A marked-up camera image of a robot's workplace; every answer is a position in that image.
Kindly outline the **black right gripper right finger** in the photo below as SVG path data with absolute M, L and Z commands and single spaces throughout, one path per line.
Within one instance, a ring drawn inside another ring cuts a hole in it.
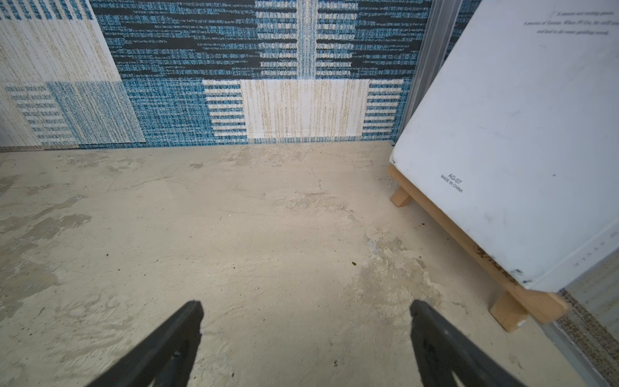
M 425 386 L 522 386 L 429 303 L 409 308 L 410 338 Z

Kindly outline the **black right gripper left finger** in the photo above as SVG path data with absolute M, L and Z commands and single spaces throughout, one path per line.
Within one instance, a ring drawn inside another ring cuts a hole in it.
M 90 386 L 187 386 L 201 342 L 204 311 L 185 303 Z

